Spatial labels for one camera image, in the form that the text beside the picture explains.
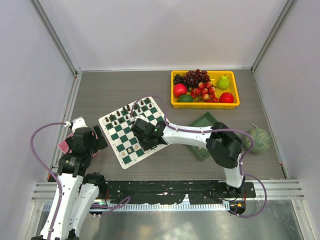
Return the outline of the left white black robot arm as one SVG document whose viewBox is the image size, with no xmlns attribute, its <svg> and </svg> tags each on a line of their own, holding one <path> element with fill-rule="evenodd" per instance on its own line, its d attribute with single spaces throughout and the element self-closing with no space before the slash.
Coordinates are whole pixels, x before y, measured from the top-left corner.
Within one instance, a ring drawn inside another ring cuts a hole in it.
<svg viewBox="0 0 320 240">
<path fill-rule="evenodd" d="M 108 146 L 98 125 L 80 126 L 58 147 L 64 153 L 58 170 L 50 175 L 57 183 L 52 206 L 37 240 L 78 240 L 95 199 L 107 193 L 103 175 L 86 173 L 93 157 Z"/>
</svg>

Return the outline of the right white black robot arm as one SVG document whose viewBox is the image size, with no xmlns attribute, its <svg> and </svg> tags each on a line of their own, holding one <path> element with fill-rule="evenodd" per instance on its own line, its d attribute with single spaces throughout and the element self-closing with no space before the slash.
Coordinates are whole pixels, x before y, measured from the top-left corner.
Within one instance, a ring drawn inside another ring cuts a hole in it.
<svg viewBox="0 0 320 240">
<path fill-rule="evenodd" d="M 224 170 L 227 193 L 235 198 L 243 194 L 245 177 L 240 167 L 242 140 L 224 123 L 193 127 L 158 121 L 154 125 L 137 118 L 130 129 L 145 151 L 159 145 L 173 144 L 206 149 Z"/>
</svg>

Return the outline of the green white chess board mat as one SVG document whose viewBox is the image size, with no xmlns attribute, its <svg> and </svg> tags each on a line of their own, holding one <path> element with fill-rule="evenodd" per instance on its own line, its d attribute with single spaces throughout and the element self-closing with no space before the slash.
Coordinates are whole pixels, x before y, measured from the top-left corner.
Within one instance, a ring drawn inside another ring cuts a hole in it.
<svg viewBox="0 0 320 240">
<path fill-rule="evenodd" d="M 157 122 L 164 120 L 164 113 L 158 106 L 152 96 L 140 99 L 137 103 L 131 102 L 122 106 L 102 117 L 98 122 L 102 128 L 109 145 L 123 169 L 127 169 L 154 153 L 164 149 L 166 146 L 160 144 L 150 150 L 143 150 L 137 138 L 131 131 L 133 122 L 130 117 L 143 115 L 147 118 L 147 122 L 156 125 Z"/>
</svg>

